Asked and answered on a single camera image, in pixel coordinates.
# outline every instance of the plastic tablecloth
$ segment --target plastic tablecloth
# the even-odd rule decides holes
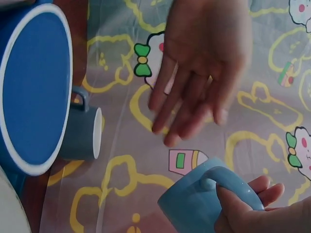
[[[311,194],[311,7],[253,0],[253,63],[228,125],[206,119],[169,149],[151,133],[147,99],[163,52],[168,0],[90,0],[83,87],[103,110],[99,159],[52,168],[42,233],[172,233],[156,201],[183,175],[219,157],[246,181],[284,183],[286,206]]]

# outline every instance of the green bow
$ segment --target green bow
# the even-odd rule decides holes
[[[286,142],[289,148],[295,148],[297,144],[297,139],[291,133],[286,133]],[[301,162],[299,161],[297,155],[289,153],[287,160],[289,164],[293,167],[302,168]]]
[[[138,77],[151,77],[152,72],[147,63],[140,63],[139,58],[145,57],[147,59],[148,54],[150,53],[149,45],[135,44],[134,51],[138,56],[138,64],[134,67],[134,74]]]

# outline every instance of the mug handle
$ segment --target mug handle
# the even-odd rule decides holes
[[[74,103],[74,106],[79,107],[84,112],[87,112],[89,110],[88,92],[79,86],[72,86],[72,92],[81,96],[82,98],[82,104]]]
[[[255,191],[237,174],[223,166],[215,166],[206,171],[200,179],[200,186],[208,191],[211,185],[218,183],[220,186],[235,193],[243,202],[253,210],[264,210],[262,202]]]

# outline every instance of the pink cheek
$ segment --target pink cheek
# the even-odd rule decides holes
[[[300,12],[304,12],[304,11],[305,11],[305,5],[301,4],[301,5],[299,6],[299,11],[300,11]]]
[[[307,148],[307,141],[306,141],[305,138],[302,138],[301,144],[302,144],[302,146],[303,146],[304,148]]]
[[[159,45],[159,49],[160,49],[161,52],[164,51],[164,43],[161,43],[161,44]]]

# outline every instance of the hand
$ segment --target hand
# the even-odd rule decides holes
[[[174,0],[167,20],[161,69],[149,99],[159,133],[178,102],[164,139],[172,147],[198,133],[207,116],[226,122],[247,64],[252,32],[246,0]],[[174,77],[163,103],[164,89]]]
[[[284,192],[282,184],[268,188],[269,184],[266,176],[260,176],[249,183],[265,207]],[[310,200],[305,199],[289,207],[253,211],[234,193],[222,187],[217,187],[217,196],[223,210],[215,223],[216,233],[311,232]]]

